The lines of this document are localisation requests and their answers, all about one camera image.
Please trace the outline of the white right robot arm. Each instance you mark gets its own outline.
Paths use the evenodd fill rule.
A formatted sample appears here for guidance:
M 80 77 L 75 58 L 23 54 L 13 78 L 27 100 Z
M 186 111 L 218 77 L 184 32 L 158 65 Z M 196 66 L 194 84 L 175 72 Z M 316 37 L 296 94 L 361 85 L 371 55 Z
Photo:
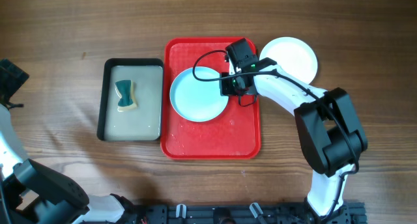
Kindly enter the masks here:
M 294 116 L 302 153 L 313 169 L 308 208 L 317 221 L 331 220 L 343 205 L 347 177 L 359 171 L 360 155 L 367 150 L 350 96 L 341 88 L 312 87 L 271 58 L 226 56 L 225 60 L 229 71 L 220 76 L 223 94 L 261 95 Z

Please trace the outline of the red plastic tray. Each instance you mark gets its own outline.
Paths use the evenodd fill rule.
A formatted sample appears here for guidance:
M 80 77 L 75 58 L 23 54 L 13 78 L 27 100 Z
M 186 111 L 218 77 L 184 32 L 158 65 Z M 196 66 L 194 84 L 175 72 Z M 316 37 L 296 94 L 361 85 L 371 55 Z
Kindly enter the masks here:
M 235 36 L 174 38 L 165 47 L 162 152 L 174 160 L 243 160 L 261 149 L 259 100 L 230 97 L 222 113 L 207 122 L 192 122 L 173 109 L 169 90 L 173 80 L 208 53 L 200 64 L 218 72 L 228 63 L 218 50 L 237 41 Z

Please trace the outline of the green yellow sponge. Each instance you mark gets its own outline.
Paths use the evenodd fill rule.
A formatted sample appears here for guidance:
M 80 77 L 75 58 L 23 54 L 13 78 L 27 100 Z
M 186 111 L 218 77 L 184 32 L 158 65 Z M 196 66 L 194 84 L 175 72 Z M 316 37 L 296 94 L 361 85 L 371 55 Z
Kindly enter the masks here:
M 132 80 L 120 80 L 115 83 L 115 90 L 119 101 L 117 110 L 119 112 L 129 111 L 137 108 L 136 97 L 134 94 L 134 82 Z

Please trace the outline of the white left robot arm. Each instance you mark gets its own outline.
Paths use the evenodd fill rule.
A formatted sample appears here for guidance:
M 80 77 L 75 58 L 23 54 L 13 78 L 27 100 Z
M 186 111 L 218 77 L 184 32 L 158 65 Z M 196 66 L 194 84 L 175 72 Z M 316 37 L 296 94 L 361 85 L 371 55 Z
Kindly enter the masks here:
M 1 59 L 1 222 L 137 223 L 134 205 L 115 194 L 88 196 L 71 178 L 30 159 L 11 123 L 11 97 L 29 74 Z

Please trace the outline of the light blue top plate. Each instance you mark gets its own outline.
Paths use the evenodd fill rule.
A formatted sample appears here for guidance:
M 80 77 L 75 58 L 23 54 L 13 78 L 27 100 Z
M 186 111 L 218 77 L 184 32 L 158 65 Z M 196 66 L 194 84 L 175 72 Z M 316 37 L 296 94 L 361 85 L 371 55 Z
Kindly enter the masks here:
M 182 71 L 172 82 L 169 99 L 176 113 L 192 122 L 206 122 L 219 116 L 229 97 L 220 94 L 220 84 L 213 81 L 220 74 L 198 66 Z

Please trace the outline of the white plate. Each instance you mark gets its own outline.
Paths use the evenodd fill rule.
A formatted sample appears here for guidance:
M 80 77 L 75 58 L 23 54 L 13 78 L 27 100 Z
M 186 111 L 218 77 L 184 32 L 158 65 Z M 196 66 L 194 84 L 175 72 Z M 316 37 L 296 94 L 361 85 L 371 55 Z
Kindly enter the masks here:
M 312 48 L 293 37 L 270 41 L 261 51 L 260 59 L 271 58 L 289 75 L 310 84 L 316 77 L 319 63 Z

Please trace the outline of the black water basin tray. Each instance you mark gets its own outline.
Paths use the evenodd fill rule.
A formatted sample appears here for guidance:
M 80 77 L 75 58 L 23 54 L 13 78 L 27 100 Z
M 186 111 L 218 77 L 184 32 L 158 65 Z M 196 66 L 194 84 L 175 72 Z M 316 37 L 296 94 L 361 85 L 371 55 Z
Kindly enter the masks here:
M 137 108 L 119 112 L 115 83 L 134 82 Z M 111 58 L 105 62 L 98 114 L 101 141 L 157 141 L 162 131 L 164 63 L 157 58 Z

